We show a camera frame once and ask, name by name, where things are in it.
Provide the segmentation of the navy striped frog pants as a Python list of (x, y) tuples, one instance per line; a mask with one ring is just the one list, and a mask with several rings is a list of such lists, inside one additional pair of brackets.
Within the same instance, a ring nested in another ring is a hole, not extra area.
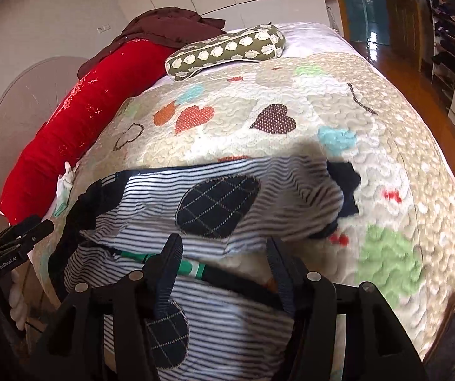
[(65, 298), (77, 284), (113, 284), (183, 241), (169, 310), (147, 324), (163, 380), (259, 380), (283, 359), (292, 319), (260, 302), (264, 290), (217, 275), (217, 262), (250, 260), (269, 237), (305, 243), (358, 212), (361, 177), (348, 162), (302, 156), (242, 159), (100, 179), (68, 213), (49, 278)]

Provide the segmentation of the long red bolster pillow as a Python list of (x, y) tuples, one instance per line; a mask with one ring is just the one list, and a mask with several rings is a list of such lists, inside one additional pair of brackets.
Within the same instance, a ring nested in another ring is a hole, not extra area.
[(92, 67), (64, 97), (19, 155), (0, 195), (9, 224), (43, 217), (56, 196), (65, 164), (74, 166), (95, 143), (121, 105), (165, 74), (174, 52), (147, 40), (131, 40)]

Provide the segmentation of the heart patterned quilt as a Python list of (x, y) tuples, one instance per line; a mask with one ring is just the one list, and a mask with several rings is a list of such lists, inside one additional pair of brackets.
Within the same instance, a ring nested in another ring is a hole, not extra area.
[(121, 106), (80, 160), (70, 198), (122, 170), (291, 155), (345, 160), (358, 171), (358, 215), (305, 257), (337, 282), (374, 281), (428, 357), (455, 295), (455, 177), (412, 105), (357, 55), (164, 78)]

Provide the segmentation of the round white headboard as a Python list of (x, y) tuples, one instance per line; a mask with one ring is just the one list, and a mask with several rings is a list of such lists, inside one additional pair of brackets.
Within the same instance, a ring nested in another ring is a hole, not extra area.
[(20, 153), (76, 84), (86, 62), (77, 56), (57, 56), (32, 64), (0, 97), (0, 192)]

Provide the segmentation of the dark maroon blanket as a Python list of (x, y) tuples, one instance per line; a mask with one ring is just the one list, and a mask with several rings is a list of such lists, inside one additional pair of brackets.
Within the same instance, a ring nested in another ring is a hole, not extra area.
[(164, 7), (135, 17), (113, 41), (79, 68), (81, 79), (104, 58), (131, 40), (147, 40), (160, 46), (179, 49), (200, 40), (208, 40), (225, 31), (224, 19), (206, 18), (195, 11)]

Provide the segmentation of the green white patterned pillow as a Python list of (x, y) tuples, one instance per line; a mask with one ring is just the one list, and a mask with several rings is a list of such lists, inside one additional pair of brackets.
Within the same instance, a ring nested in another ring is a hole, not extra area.
[(170, 55), (164, 66), (173, 81), (182, 81), (217, 65), (280, 58), (285, 43), (279, 28), (263, 24), (191, 43)]

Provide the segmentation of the black clothes rack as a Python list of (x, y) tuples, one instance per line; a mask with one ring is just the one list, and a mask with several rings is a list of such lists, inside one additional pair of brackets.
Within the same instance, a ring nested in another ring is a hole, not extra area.
[(426, 0), (433, 31), (432, 83), (451, 102), (455, 91), (455, 9), (448, 0)]

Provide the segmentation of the wooden door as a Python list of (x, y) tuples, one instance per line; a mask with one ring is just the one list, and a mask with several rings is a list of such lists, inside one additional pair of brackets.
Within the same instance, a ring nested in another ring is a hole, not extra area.
[(420, 10), (418, 0), (386, 0), (389, 21), (390, 46), (420, 71), (422, 46)]

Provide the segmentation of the white wall socket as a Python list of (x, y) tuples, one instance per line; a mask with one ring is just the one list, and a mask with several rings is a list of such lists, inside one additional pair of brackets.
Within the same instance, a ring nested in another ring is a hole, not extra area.
[(104, 25), (101, 25), (101, 26), (98, 26), (97, 27), (97, 31), (99, 34), (103, 34), (104, 32), (107, 32), (110, 30), (110, 25), (109, 24), (104, 24)]

